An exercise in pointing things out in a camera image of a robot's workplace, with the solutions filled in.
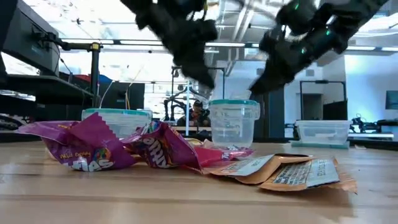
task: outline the table surface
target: table surface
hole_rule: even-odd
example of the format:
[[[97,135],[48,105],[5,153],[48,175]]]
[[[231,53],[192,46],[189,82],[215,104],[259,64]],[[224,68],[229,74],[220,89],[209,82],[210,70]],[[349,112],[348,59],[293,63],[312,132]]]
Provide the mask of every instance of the table surface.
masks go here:
[[[189,170],[132,166],[77,172],[46,159],[41,142],[0,144],[1,223],[395,223],[398,152],[254,144],[275,152],[334,155],[358,194],[278,193]]]

